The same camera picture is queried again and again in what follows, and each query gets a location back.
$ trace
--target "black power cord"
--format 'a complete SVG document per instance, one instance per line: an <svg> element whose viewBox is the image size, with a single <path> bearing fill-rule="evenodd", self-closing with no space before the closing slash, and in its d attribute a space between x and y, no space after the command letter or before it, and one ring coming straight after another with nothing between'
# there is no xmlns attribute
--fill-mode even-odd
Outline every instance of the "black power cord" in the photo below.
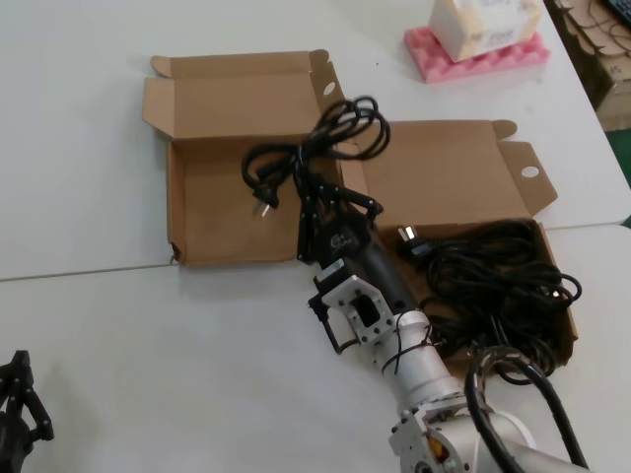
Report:
<svg viewBox="0 0 631 473"><path fill-rule="evenodd" d="M443 358L462 348L515 347L551 375L557 365L556 317L582 292L580 283L551 263L537 260L532 230L526 221L505 221L451 240L418 236L404 241L399 253L424 269L433 296L421 302ZM572 283L573 294L562 282ZM430 313L442 305L457 319ZM529 379L497 373L511 384Z"/></svg>
<svg viewBox="0 0 631 473"><path fill-rule="evenodd" d="M545 377L545 373L518 350L506 347L492 347L480 352L469 366L464 383L464 394L466 395L466 404L473 424L475 424L477 431L480 432L480 436L500 469L504 473L525 473L524 469L518 465L515 458L506 449L495 429L493 429L486 412L484 396L486 376L494 368L504 365L510 365L523 373L539 389L552 411L554 422L559 428L565 447L570 455L570 460L575 465L588 469L587 461L581 452L570 420L559 396L554 391L550 381Z"/></svg>
<svg viewBox="0 0 631 473"><path fill-rule="evenodd" d="M336 145L350 142L369 128L377 130L373 142L355 154L341 152ZM366 209L370 224L383 211L375 199L347 189L342 185L327 182L322 175L313 172L311 163L316 159L369 160L379 155L390 141L390 127L379 112L377 102L368 96L352 101L338 101L331 105L319 119L312 132L299 145L271 143L255 146L242 161L242 176L245 184L259 201L277 208L278 188L291 175L302 202L298 259L311 262L316 259L314 237L321 228L320 216L330 216L345 210L348 204ZM252 165L264 162L251 173Z"/></svg>

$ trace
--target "black cable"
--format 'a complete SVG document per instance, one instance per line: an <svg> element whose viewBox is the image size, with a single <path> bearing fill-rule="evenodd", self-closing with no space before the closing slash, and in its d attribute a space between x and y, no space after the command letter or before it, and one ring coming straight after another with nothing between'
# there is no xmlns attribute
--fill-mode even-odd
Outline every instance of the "black cable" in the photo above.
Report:
<svg viewBox="0 0 631 473"><path fill-rule="evenodd" d="M526 221L506 221L467 237L431 241L415 237L402 244L400 254L426 271L430 298L420 308L434 326L433 340L444 341L443 358L465 347L502 345L524 352L551 375L556 366L558 314L581 296L580 283L551 263L537 259L537 248ZM563 282L575 286L572 293ZM457 314L431 313L442 305ZM528 379L509 376L523 385Z"/></svg>
<svg viewBox="0 0 631 473"><path fill-rule="evenodd" d="M398 343L398 349L396 350L396 355L394 355L393 357L389 358L384 365L382 366L382 374L384 374L384 372L386 371L386 368L392 363L392 362L396 362L396 364L394 365L394 375L398 374L398 364L399 361L401 359L401 357L403 355L405 355L406 353L411 352L412 350L416 350L417 348L423 348L423 347L427 347L428 345L432 345L432 343L430 342L430 336L432 334L432 325L428 324L427 327L425 328L425 338L423 339L423 341L421 343L418 343L416 345L413 345L411 347L406 348L405 350L403 350L402 348L402 340L401 340L401 331L399 329L399 321L401 320L401 318L403 317L403 314L401 314L398 319L396 320L396 325L394 326L394 333L396 333L396 339L397 339L397 343Z"/></svg>
<svg viewBox="0 0 631 473"><path fill-rule="evenodd" d="M338 151L335 146L367 131L374 124L379 130L373 142L356 154ZM278 207L278 188L292 175L301 200L316 199L318 186L314 186L311 161L318 158L331 160L369 160L381 153L390 141L390 127L380 114L377 102L368 96L352 101L338 101L331 105L319 119L312 132L299 145L272 143L252 148L242 161L244 182L253 195L271 207ZM252 164L278 155L271 163L264 164L250 173Z"/></svg>
<svg viewBox="0 0 631 473"><path fill-rule="evenodd" d="M506 364L520 371L539 389L552 411L554 422L559 429L572 463L588 469L587 461L581 452L561 400L554 391L550 381L545 377L545 374L518 350L506 347L492 347L479 353L471 363L464 383L464 394L466 395L466 403L473 424L475 424L477 431L480 432L480 436L500 469L504 473L525 473L524 469L506 449L486 412L484 395L486 376L494 368Z"/></svg>

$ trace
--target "two-prong plug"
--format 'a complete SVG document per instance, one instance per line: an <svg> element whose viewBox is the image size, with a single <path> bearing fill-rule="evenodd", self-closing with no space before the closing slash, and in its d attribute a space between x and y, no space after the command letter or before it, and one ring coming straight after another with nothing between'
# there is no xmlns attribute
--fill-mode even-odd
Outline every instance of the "two-prong plug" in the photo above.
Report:
<svg viewBox="0 0 631 473"><path fill-rule="evenodd" d="M414 227L398 229L401 240L398 242L398 254L419 266L427 265L433 251L434 245L416 234Z"/></svg>
<svg viewBox="0 0 631 473"><path fill-rule="evenodd" d="M264 206L262 216L265 217L269 208L272 207L274 209L278 208L278 189L272 188L267 185L259 186L254 189L252 195L258 199L258 204L256 205L254 211Z"/></svg>

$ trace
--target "open cardboard box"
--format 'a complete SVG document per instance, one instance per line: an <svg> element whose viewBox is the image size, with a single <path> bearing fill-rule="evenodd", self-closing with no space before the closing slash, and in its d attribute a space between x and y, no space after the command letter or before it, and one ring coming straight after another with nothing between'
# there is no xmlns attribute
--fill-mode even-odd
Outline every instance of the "open cardboard box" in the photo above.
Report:
<svg viewBox="0 0 631 473"><path fill-rule="evenodd" d="M557 197L529 143L505 141L517 131L508 120L391 122L392 139L377 158L342 162L344 185L374 197L384 212L382 242L418 301L431 295L425 274L396 254L398 229L424 238L462 236L483 226L521 219L534 235L538 257L554 263L545 232L532 216ZM356 138L363 148L370 136ZM447 315L433 309L433 313ZM570 311L556 320L560 363L572 356L576 328Z"/></svg>
<svg viewBox="0 0 631 473"><path fill-rule="evenodd" d="M143 117L169 138L169 242L183 265L282 261L296 257L300 201L288 179L280 207L261 219L243 183L241 161L254 145L298 142L321 112L343 99L326 51L192 58L154 57L162 78L145 84ZM531 219L556 198L528 143L504 141L517 130L499 121L392 122L379 157L337 166L327 177L380 201L382 240L419 300L422 275L394 255L397 229L453 237L505 219L529 219L540 257L553 262L543 229ZM366 135L344 147L363 148ZM527 177L528 171L536 175ZM558 320L558 358L572 355L569 311Z"/></svg>

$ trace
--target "hole in box flap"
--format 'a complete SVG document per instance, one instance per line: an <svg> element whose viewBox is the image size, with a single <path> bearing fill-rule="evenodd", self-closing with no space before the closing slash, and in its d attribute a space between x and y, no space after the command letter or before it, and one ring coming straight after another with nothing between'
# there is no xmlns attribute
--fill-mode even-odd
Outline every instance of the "hole in box flap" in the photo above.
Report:
<svg viewBox="0 0 631 473"><path fill-rule="evenodd" d="M539 168L535 166L526 166L522 169L522 176L527 178L537 177L539 175Z"/></svg>

